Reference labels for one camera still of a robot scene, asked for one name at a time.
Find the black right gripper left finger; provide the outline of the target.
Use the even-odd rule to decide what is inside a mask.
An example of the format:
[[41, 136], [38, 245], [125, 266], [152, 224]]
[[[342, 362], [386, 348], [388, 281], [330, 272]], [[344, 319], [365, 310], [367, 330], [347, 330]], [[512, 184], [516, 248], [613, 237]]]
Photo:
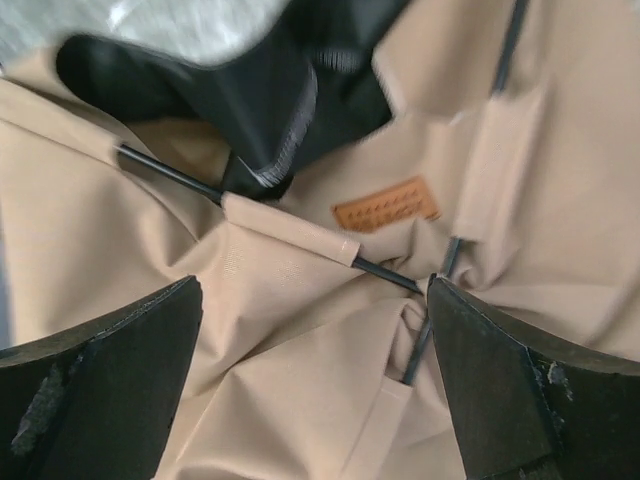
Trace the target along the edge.
[[153, 478], [191, 365], [202, 298], [188, 276], [2, 350], [2, 478]]

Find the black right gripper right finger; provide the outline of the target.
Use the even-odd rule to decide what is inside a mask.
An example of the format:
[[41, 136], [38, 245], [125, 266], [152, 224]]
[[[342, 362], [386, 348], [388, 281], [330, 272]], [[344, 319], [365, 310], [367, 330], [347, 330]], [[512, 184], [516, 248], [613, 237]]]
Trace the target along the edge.
[[636, 479], [639, 365], [431, 280], [428, 313], [469, 479]]

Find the tan pet tent fabric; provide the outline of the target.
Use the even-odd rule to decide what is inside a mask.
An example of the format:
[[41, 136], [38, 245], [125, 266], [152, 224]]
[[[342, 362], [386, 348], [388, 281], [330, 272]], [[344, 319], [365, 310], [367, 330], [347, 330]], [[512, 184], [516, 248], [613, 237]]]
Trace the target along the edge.
[[[212, 4], [172, 1], [177, 32], [130, 40], [104, 21], [8, 63], [16, 346], [195, 277], [201, 325], [151, 479], [469, 479], [432, 321], [401, 382], [436, 277], [639, 365], [638, 16], [528, 1], [491, 100], [514, 2], [294, 1], [217, 59]], [[334, 219], [415, 176], [437, 219]], [[356, 254], [422, 293], [351, 268]]]

